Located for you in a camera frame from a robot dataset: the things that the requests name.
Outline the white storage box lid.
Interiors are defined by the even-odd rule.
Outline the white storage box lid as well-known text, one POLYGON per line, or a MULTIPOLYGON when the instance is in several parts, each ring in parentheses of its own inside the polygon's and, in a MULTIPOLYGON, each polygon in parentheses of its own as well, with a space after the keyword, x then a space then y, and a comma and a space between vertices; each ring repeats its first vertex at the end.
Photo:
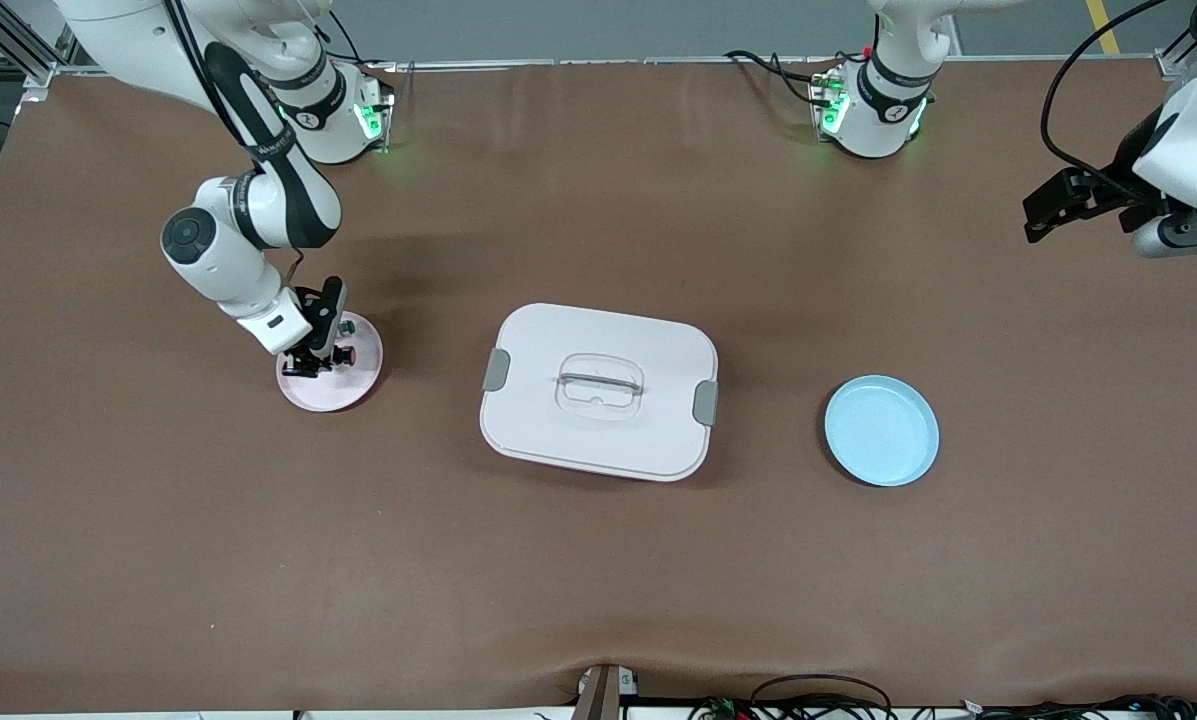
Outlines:
POLYGON ((508 315, 494 347, 512 361, 484 393, 479 425, 498 454, 608 475, 676 482, 706 460, 713 428, 691 416, 721 356, 694 325, 558 304, 508 315))

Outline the aluminium frame strut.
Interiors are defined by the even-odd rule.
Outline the aluminium frame strut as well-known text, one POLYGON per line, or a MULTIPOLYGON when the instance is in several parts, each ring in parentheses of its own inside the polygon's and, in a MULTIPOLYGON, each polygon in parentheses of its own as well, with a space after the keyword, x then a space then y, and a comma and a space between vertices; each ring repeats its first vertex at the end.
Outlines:
POLYGON ((1187 14, 1183 20, 1175 20, 1174 36, 1169 42, 1157 47, 1155 60, 1163 79, 1183 77, 1187 68, 1197 61, 1197 0, 1181 0, 1186 4, 1187 14))
POLYGON ((0 81, 45 87, 57 72, 91 65, 54 0, 0 0, 0 81))

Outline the pink round plate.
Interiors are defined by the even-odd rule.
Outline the pink round plate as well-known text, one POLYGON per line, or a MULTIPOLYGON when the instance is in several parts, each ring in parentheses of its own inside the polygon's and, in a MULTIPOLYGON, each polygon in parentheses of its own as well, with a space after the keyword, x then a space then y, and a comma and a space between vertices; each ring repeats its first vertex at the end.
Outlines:
POLYGON ((338 332, 336 344, 356 347, 354 366, 338 366, 316 379, 281 377, 281 356, 277 356, 275 382, 292 405, 311 413, 338 413, 359 404, 377 386, 385 360, 377 328, 365 316, 351 311, 346 311, 342 319, 354 322, 356 332, 352 336, 338 332))

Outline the silver table edge rail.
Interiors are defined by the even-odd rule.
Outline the silver table edge rail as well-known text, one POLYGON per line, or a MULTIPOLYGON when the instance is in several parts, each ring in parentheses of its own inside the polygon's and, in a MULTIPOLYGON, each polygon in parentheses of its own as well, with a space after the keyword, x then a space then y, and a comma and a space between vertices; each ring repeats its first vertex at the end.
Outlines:
MULTIPOLYGON (((840 56, 785 56, 780 55, 782 63, 792 67, 828 67, 837 65, 845 57, 840 56)), ((956 63, 996 63, 996 61, 1043 61, 1043 63, 1061 63, 1065 57, 1061 55, 953 55, 944 61, 944 67, 950 68, 956 63)), ((649 65, 649 67, 676 67, 676 65, 727 65, 731 61, 745 60, 725 57, 721 55, 709 56, 648 56, 642 59, 510 59, 510 60, 476 60, 476 61, 364 61, 361 67, 384 73, 409 73, 409 72, 480 72, 502 71, 516 67, 589 67, 589 65, 649 65)), ((1147 61, 1152 72, 1160 78, 1177 77, 1177 71, 1169 69, 1162 59, 1156 54, 1118 54, 1118 55, 1083 55, 1082 61, 1096 63, 1096 61, 1147 61)), ((109 73, 101 68, 101 65, 57 65, 51 69, 51 78, 55 77, 109 77, 109 73)))

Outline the blue round plate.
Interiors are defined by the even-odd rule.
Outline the blue round plate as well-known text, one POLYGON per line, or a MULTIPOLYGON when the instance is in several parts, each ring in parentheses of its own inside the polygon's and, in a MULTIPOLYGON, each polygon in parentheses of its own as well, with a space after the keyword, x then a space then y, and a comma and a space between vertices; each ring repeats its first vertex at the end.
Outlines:
POLYGON ((859 482, 909 486, 935 465, 938 420, 926 397, 891 376, 859 376, 828 398, 824 432, 837 465, 859 482))

